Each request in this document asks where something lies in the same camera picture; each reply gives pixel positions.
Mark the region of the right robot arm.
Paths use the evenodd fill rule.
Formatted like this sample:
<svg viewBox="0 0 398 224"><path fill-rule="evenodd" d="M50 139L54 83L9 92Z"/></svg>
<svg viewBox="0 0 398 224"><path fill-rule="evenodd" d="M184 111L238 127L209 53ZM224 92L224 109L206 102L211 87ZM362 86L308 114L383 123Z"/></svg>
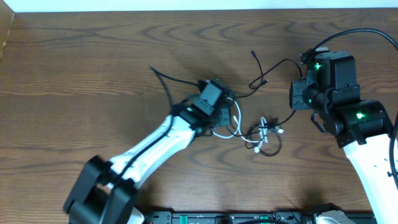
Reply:
<svg viewBox="0 0 398 224"><path fill-rule="evenodd" d="M378 223L397 223L397 131L381 102L361 99L349 52L321 47L302 53L307 74L290 86L289 104L312 110L357 172Z"/></svg>

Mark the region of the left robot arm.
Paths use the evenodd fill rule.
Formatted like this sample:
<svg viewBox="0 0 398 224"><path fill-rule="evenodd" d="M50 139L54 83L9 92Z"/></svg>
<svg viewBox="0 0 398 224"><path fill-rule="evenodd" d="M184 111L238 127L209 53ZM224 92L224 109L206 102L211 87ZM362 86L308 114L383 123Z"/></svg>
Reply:
<svg viewBox="0 0 398 224"><path fill-rule="evenodd" d="M235 94L218 80L198 82L200 92L171 106L164 122L130 150L105 161L92 157L63 206L70 223L144 223L136 207L143 183L195 138L229 119Z"/></svg>

